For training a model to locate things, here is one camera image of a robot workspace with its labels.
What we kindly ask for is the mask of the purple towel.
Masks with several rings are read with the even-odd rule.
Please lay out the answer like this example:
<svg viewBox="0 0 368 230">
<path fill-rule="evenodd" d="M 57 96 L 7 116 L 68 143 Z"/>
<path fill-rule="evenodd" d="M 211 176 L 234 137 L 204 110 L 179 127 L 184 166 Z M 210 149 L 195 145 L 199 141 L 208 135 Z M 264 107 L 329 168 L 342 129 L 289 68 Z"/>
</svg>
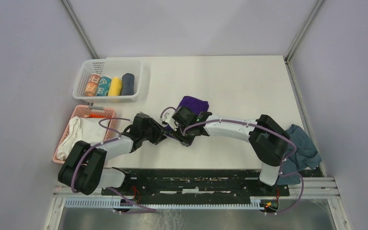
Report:
<svg viewBox="0 0 368 230">
<path fill-rule="evenodd" d="M 200 112 L 207 112 L 208 109 L 209 109 L 209 104 L 208 104 L 208 101 L 202 101 L 200 99 L 197 99 L 195 97 L 192 97 L 192 96 L 184 96 L 182 98 L 182 100 L 180 101 L 179 105 L 177 108 L 174 108 L 174 107 L 167 107 L 165 108 L 161 115 L 164 113 L 164 112 L 167 112 L 169 109 L 170 110 L 173 110 L 173 113 L 175 113 L 179 107 L 181 106 L 184 106 L 184 107 L 187 107 L 189 108 L 192 112 L 196 113 L 197 115 L 200 114 Z M 173 128 L 171 126 L 167 126 L 165 128 L 165 130 L 167 130 L 167 136 L 170 137 L 170 131 L 172 130 Z"/>
</svg>

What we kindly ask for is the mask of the dark grey towel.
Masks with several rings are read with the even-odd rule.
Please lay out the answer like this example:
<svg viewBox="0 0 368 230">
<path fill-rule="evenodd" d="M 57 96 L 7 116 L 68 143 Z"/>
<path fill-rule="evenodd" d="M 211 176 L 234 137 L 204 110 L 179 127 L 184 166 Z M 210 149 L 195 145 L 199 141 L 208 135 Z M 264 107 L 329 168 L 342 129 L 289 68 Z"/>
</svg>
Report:
<svg viewBox="0 0 368 230">
<path fill-rule="evenodd" d="M 131 73 L 126 73 L 122 76 L 121 96 L 131 96 L 134 91 L 135 76 Z"/>
</svg>

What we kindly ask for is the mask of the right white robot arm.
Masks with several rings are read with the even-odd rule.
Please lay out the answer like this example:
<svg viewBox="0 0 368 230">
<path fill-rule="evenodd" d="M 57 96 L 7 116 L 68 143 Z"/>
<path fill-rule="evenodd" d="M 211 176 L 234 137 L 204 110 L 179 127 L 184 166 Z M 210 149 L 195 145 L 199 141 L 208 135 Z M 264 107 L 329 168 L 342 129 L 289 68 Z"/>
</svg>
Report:
<svg viewBox="0 0 368 230">
<path fill-rule="evenodd" d="M 161 121 L 170 128 L 170 136 L 183 146 L 192 145 L 195 137 L 226 137 L 248 142 L 262 163 L 258 191 L 271 195 L 277 189 L 284 153 L 291 144 L 287 132 L 268 115 L 258 119 L 225 118 L 211 112 L 196 114 L 181 106 L 173 113 L 162 112 Z"/>
</svg>

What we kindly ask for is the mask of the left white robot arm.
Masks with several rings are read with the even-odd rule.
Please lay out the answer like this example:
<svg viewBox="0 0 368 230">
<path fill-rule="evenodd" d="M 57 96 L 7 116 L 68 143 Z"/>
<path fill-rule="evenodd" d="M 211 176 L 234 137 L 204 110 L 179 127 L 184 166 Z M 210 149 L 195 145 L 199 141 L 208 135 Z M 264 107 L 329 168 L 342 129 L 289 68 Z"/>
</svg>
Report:
<svg viewBox="0 0 368 230">
<path fill-rule="evenodd" d="M 150 116 L 138 113 L 132 123 L 115 138 L 90 144 L 74 144 L 61 167 L 57 180 L 74 193 L 90 195 L 97 188 L 113 187 L 120 195 L 130 192 L 132 183 L 119 169 L 105 168 L 105 163 L 139 149 L 143 142 L 157 145 L 167 138 L 166 129 Z"/>
</svg>

